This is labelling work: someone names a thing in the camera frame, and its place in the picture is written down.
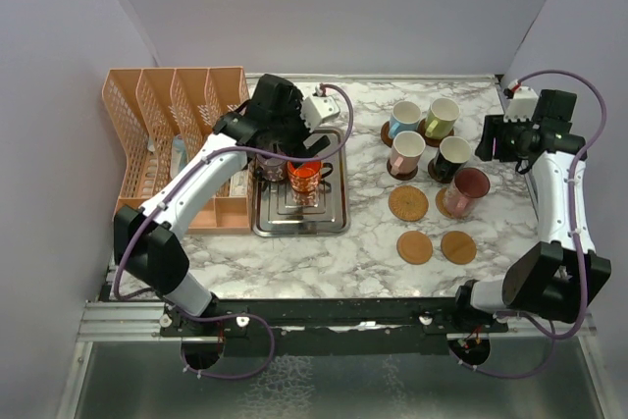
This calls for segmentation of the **black mug white inside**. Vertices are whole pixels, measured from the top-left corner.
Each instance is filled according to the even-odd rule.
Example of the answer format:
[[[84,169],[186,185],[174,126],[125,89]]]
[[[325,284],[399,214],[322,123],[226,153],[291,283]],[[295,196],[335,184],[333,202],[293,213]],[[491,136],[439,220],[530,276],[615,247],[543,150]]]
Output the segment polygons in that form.
[[[435,157],[428,164],[430,177],[438,183],[450,183],[455,174],[470,160],[472,148],[459,136],[444,138]]]

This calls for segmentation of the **orange mug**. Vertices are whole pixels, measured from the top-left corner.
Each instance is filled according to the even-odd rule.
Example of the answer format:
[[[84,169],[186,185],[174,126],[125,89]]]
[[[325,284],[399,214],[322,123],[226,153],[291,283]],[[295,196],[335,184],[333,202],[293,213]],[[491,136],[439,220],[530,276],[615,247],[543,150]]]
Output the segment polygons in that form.
[[[312,192],[333,172],[332,163],[313,161],[296,166],[288,162],[288,180],[291,188],[299,193]]]

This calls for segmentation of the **dusty pink mug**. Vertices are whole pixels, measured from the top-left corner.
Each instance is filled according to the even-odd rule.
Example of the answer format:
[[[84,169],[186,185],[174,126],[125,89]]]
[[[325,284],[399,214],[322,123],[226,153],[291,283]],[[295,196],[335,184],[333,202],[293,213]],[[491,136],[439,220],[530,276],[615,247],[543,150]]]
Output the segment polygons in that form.
[[[464,168],[445,191],[444,207],[456,219],[467,217],[491,188],[489,177],[477,168]]]

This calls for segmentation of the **lilac mug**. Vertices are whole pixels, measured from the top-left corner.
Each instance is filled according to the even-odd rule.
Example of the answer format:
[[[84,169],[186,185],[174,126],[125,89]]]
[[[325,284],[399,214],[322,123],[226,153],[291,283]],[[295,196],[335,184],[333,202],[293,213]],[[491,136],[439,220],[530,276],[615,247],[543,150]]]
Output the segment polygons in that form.
[[[287,161],[277,157],[256,155],[255,177],[259,181],[279,183],[288,177]]]

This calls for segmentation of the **pale yellow mug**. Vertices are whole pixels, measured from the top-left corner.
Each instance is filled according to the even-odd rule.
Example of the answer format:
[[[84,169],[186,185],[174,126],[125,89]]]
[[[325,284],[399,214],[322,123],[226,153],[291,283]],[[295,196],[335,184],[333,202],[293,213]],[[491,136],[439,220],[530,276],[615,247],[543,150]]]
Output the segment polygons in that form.
[[[447,137],[459,116],[460,108],[454,100],[444,97],[434,100],[425,120],[425,135],[430,139]]]

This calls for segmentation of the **brown ringed wooden coaster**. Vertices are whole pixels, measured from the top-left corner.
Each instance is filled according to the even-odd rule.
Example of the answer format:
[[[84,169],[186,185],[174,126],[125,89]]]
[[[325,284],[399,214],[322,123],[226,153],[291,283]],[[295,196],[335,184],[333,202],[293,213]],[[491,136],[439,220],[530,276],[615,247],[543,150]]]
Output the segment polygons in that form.
[[[393,146],[393,139],[390,138],[389,131],[390,131],[390,123],[389,122],[384,122],[384,124],[382,125],[381,130],[380,130],[380,138],[381,138],[381,141],[387,147],[392,147]]]

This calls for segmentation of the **white mug pink handle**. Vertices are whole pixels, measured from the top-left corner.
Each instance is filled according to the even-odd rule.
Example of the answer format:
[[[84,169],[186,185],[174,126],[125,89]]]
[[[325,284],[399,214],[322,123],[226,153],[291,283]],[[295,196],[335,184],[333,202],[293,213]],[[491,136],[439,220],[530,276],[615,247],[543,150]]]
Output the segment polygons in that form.
[[[417,131],[402,131],[392,142],[389,161],[394,173],[408,173],[418,167],[426,148],[424,138]]]

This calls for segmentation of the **dark walnut coaster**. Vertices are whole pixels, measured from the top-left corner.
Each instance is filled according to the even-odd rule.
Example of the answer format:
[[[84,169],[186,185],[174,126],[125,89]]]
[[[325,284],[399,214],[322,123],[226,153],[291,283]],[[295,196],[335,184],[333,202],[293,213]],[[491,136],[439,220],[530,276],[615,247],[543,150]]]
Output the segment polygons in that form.
[[[386,162],[387,164],[387,172],[398,181],[410,181],[412,180],[418,173],[419,167],[415,167],[411,172],[408,173],[394,173],[393,166],[390,161]]]

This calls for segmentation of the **light blue mug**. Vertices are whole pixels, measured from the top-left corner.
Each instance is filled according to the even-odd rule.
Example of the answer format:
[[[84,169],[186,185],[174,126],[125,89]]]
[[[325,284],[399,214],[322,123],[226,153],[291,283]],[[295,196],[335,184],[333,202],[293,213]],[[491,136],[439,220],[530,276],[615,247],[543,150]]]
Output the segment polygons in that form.
[[[402,131],[417,131],[421,119],[421,109],[414,102],[395,103],[389,119],[388,138],[394,139]]]

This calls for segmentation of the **woven rattan coaster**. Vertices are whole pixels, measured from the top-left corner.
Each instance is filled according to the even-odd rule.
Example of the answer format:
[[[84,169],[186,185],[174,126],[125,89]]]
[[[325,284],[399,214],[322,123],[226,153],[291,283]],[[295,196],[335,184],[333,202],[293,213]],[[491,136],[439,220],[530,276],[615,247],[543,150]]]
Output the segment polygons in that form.
[[[449,218],[449,219],[458,219],[455,216],[452,216],[445,208],[445,204],[444,204],[444,199],[445,199],[445,194],[446,194],[446,188],[443,187],[441,188],[438,193],[436,194],[436,206],[437,209],[441,212],[442,215],[444,215],[445,217]]]
[[[402,185],[389,196],[389,208],[398,219],[406,222],[421,220],[429,209],[426,194],[412,185]]]

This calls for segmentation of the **light wood grooved coaster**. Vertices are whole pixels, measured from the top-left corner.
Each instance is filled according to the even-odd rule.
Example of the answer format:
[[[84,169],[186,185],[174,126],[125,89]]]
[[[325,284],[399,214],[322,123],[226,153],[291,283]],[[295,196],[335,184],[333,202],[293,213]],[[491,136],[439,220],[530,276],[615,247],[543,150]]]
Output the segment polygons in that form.
[[[474,239],[467,233],[452,231],[443,236],[441,251],[449,262],[466,265],[475,259],[477,246]]]

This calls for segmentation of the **light wood round coaster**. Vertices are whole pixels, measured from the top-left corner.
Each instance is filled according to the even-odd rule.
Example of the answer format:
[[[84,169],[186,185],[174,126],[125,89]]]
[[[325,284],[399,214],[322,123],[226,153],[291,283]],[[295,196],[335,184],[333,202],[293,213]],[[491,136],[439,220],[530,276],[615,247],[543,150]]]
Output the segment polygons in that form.
[[[405,262],[413,265],[425,264],[433,255],[431,240],[419,231],[403,233],[397,240],[396,249]]]

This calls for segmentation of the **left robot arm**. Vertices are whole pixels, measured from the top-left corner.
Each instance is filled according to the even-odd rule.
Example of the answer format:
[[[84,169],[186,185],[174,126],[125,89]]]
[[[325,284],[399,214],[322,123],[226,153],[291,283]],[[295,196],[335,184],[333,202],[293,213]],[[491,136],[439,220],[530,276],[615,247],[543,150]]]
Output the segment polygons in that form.
[[[190,272],[182,246],[192,220],[220,187],[244,170],[257,153],[281,152],[313,158],[328,146],[320,138],[305,142],[340,108],[318,89],[305,96],[289,80],[262,76],[253,95],[222,115],[196,155],[176,177],[139,208],[128,205],[114,217],[114,260],[183,311],[183,323],[202,336],[216,326],[213,293]]]

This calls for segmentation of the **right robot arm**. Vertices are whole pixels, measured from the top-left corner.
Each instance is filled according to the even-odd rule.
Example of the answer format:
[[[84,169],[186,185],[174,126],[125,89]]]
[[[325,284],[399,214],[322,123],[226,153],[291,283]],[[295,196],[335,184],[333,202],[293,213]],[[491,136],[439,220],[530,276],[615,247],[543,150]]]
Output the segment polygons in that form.
[[[505,312],[573,324],[611,274],[588,230],[586,140],[571,131],[576,94],[513,86],[505,96],[505,112],[486,116],[475,154],[482,161],[512,163],[518,174],[531,176],[539,240],[502,279],[459,287],[450,319],[463,332]]]

